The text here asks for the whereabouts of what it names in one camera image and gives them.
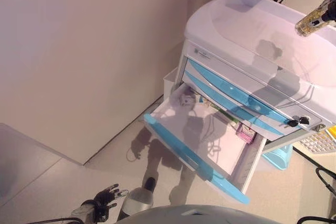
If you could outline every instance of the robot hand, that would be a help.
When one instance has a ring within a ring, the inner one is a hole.
[[[117,206],[117,203],[110,205],[109,203],[128,194],[128,190],[119,191],[119,189],[117,189],[118,186],[118,184],[109,186],[97,193],[94,199],[84,201],[78,209],[72,211],[70,217],[81,219],[85,224],[107,221],[109,218],[109,210]]]

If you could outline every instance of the blue drawer handle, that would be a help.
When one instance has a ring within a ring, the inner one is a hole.
[[[185,71],[186,75],[198,86],[204,93],[206,93],[211,99],[218,102],[221,106],[225,107],[231,114],[237,116],[240,119],[248,121],[264,130],[275,133],[277,135],[283,136],[281,132],[277,131],[275,128],[271,127],[267,123],[263,122],[259,118],[256,118],[254,115],[248,113],[246,110],[237,106],[235,103],[225,98],[221,94],[217,93],[215,90],[198,80],[188,71]]]
[[[274,111],[269,106],[263,104],[262,102],[258,101],[251,95],[248,95],[243,90],[239,89],[238,87],[232,85],[225,79],[219,77],[218,75],[212,73],[211,71],[207,70],[206,68],[202,67],[198,63],[193,60],[190,60],[191,65],[212,85],[214,85],[219,90],[226,93],[229,97],[236,100],[237,102],[245,105],[249,109],[261,114],[265,115],[277,122],[287,124],[288,119],[283,115],[279,114],[278,112]]]
[[[203,161],[197,154],[182,143],[175,135],[167,130],[161,123],[149,114],[144,115],[144,120],[156,132],[156,134],[179,156],[189,163],[192,160],[198,165],[196,171],[201,177],[206,177],[212,184],[218,187],[221,191],[240,201],[248,204],[249,198],[225,179],[220,173],[214,170],[206,162]]]

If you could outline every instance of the white bin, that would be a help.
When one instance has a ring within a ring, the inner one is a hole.
[[[169,74],[163,77],[163,99],[166,100],[172,93],[175,77],[177,73],[177,67],[173,69]]]

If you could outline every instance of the floor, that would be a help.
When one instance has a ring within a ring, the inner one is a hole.
[[[226,206],[280,223],[296,223],[307,215],[327,217],[331,211],[331,194],[318,180],[315,167],[297,153],[285,171],[260,160],[247,190],[251,202],[242,205],[218,195],[185,168],[144,128],[141,117],[85,166],[27,142],[13,131],[2,130],[0,136],[0,223],[66,217],[109,185],[119,183],[120,189],[133,189],[148,176],[158,177],[154,206]],[[17,156],[8,166],[6,160]],[[122,199],[116,202],[106,223],[117,218]]]

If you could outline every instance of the label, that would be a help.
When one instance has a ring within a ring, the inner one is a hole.
[[[200,50],[200,49],[198,49],[196,47],[194,49],[194,53],[197,54],[197,55],[199,55],[199,56],[201,56],[201,57],[203,57],[203,58],[210,59],[210,54],[208,54],[208,53],[206,53],[206,52],[204,52],[204,51],[202,51],[202,50]]]

